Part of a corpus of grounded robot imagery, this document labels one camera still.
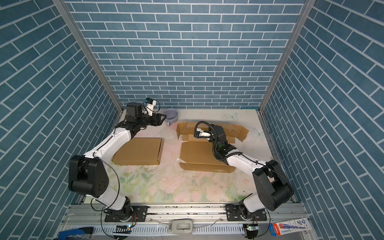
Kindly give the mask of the brown cardboard sheet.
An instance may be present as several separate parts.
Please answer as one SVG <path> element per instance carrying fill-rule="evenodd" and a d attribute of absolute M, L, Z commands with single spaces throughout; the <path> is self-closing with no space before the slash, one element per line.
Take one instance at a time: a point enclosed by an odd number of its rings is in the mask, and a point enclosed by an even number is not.
<path fill-rule="evenodd" d="M 228 143 L 234 144 L 236 139 L 243 142 L 249 130 L 241 125 L 219 124 L 223 127 Z M 195 122 L 182 122 L 177 125 L 178 138 L 182 139 L 180 167 L 185 171 L 200 171 L 214 173 L 232 173 L 235 167 L 218 161 L 212 152 L 213 144 L 206 139 L 194 137 Z"/>

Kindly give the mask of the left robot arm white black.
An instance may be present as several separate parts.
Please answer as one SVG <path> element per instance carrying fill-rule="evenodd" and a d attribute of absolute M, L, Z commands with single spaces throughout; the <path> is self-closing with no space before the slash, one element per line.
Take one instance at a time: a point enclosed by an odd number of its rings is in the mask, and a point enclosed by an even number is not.
<path fill-rule="evenodd" d="M 69 190 L 80 195 L 92 196 L 106 206 L 107 211 L 129 215 L 132 208 L 130 199 L 115 191 L 109 184 L 106 167 L 114 154 L 147 126 L 160 126 L 166 115 L 155 107 L 159 103 L 147 98 L 143 103 L 128 103 L 125 118 L 111 134 L 96 147 L 83 155 L 74 155 L 69 161 Z"/>

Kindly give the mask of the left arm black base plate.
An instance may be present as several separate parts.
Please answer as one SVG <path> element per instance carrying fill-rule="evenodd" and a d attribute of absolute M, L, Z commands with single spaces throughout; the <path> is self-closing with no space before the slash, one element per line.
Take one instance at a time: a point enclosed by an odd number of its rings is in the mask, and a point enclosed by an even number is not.
<path fill-rule="evenodd" d="M 120 223 L 120 222 L 132 222 L 132 223 L 141 223 L 145 222 L 148 206 L 128 206 L 123 207 L 122 210 L 104 210 L 106 214 L 105 222 L 109 223 Z"/>

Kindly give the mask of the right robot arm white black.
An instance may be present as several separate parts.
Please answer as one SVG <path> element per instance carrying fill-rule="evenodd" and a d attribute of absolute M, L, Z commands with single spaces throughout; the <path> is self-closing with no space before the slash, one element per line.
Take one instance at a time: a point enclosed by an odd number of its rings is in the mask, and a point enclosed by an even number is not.
<path fill-rule="evenodd" d="M 259 161 L 237 152 L 236 147 L 228 143 L 221 126 L 210 125 L 209 131 L 214 157 L 253 177 L 256 192 L 239 202 L 239 211 L 243 218 L 249 219 L 256 211 L 262 209 L 275 211 L 292 197 L 294 188 L 278 162 Z"/>

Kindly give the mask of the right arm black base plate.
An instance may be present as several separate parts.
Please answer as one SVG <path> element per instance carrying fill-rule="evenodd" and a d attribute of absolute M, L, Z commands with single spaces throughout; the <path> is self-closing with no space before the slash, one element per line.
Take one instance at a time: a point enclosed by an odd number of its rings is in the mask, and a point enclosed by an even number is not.
<path fill-rule="evenodd" d="M 226 204 L 224 207 L 226 211 L 228 222 L 239 222 L 239 221 L 266 221 L 267 216 L 264 210 L 257 210 L 256 212 L 250 213 L 243 205 L 238 204 Z"/>

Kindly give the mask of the brown cardboard box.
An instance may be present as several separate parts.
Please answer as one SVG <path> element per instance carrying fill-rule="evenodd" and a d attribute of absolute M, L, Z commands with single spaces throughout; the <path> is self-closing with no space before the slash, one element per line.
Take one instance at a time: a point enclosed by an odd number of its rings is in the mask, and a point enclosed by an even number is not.
<path fill-rule="evenodd" d="M 119 166 L 157 166 L 163 145 L 161 138 L 133 138 L 115 153 L 112 161 Z"/>

